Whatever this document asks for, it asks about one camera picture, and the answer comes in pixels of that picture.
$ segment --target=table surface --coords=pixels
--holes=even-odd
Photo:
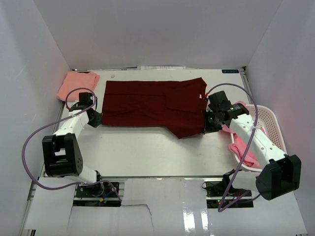
[[[106,81],[184,81],[202,77],[207,91],[220,83],[243,86],[240,74],[223,74],[221,70],[129,70],[95,71],[100,80],[95,88],[97,111],[101,112]],[[234,103],[248,103],[239,88],[222,86]],[[63,117],[68,114],[64,108]],[[165,127],[85,126],[78,143],[85,165],[104,177],[218,176],[236,167],[227,150],[230,135],[224,132],[177,139]]]

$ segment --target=gray wall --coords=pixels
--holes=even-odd
[[[302,160],[295,195],[305,226],[315,235],[315,3],[284,0],[249,65],[257,102],[279,120],[287,151]]]
[[[282,0],[34,0],[72,69],[247,65]]]
[[[26,137],[55,121],[55,95],[66,64],[32,0],[0,1],[0,235],[16,236],[22,224],[31,180],[21,161]],[[41,139],[27,149],[27,163],[38,176],[43,163]]]

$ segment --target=dark red cloth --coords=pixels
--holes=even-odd
[[[202,78],[187,81],[107,81],[103,125],[166,126],[176,137],[200,134],[204,127]]]

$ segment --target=laundry basket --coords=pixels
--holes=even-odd
[[[250,112],[252,119],[255,120],[255,107],[254,105],[248,104],[246,108]],[[262,127],[265,130],[267,137],[281,150],[286,152],[284,139],[282,137],[280,127],[276,118],[276,115],[267,107],[258,105],[258,127]],[[234,143],[234,136],[231,134],[232,143]],[[234,154],[234,159],[238,163],[240,160],[237,155]],[[261,169],[251,168],[242,164],[242,170],[244,171],[253,171],[261,172]]]

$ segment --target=folded pink towel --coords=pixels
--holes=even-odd
[[[57,93],[57,99],[61,101],[65,101],[65,97],[67,94],[74,89],[85,87],[91,90],[94,90],[97,83],[99,81],[99,75],[95,74],[94,72],[90,73],[79,73],[76,71],[70,71],[67,73],[63,81],[63,85],[60,87]],[[87,92],[84,89],[80,89],[74,91],[69,97],[69,102],[74,102],[75,100],[79,100],[79,93],[80,92]]]
[[[238,101],[236,103],[241,103],[244,106],[246,106],[246,103],[244,103],[243,101]],[[243,140],[237,134],[235,134],[226,125],[222,126],[222,130],[225,131],[225,132],[233,134],[233,136],[234,136],[234,143],[233,144],[229,144],[227,146],[227,148],[230,150],[230,152],[235,153],[237,155],[238,159],[241,160],[242,156],[243,156],[243,154],[245,152],[245,149],[246,149],[246,144],[243,142]],[[254,156],[254,154],[252,153],[251,150],[248,151],[243,164],[245,166],[248,166],[248,167],[251,167],[251,168],[260,169],[260,164],[257,161],[256,157]]]

